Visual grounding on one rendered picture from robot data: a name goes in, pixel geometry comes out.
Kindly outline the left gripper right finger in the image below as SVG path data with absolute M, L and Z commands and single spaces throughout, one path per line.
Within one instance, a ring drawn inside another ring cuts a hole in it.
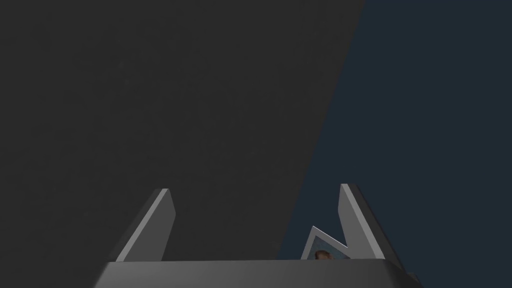
M 403 264 L 355 183 L 342 183 L 339 190 L 338 217 L 352 259 L 384 259 L 398 268 Z

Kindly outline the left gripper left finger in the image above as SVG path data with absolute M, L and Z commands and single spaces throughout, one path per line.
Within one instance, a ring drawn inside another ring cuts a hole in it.
M 162 261 L 175 219 L 170 190 L 156 189 L 115 246 L 115 262 Z

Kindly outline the white framed wall picture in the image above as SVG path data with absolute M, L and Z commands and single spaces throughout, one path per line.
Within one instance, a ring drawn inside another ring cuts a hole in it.
M 348 260 L 348 247 L 315 226 L 308 234 L 301 260 Z

